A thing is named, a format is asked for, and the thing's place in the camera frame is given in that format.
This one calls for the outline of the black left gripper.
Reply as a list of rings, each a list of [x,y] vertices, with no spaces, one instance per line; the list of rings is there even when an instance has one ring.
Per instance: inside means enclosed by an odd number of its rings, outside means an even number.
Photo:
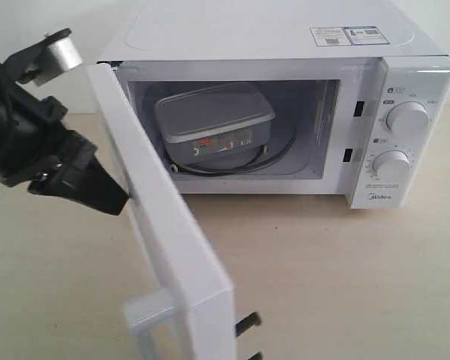
[[[120,215],[128,193],[98,161],[97,146],[65,125],[67,112],[54,97],[0,96],[0,183]]]

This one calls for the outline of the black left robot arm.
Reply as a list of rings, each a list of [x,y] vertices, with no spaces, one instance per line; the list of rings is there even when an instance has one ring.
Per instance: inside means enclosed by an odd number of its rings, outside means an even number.
[[[67,109],[58,100],[38,100],[1,66],[0,183],[26,183],[30,194],[119,215],[129,196],[97,159],[97,146],[63,122]]]

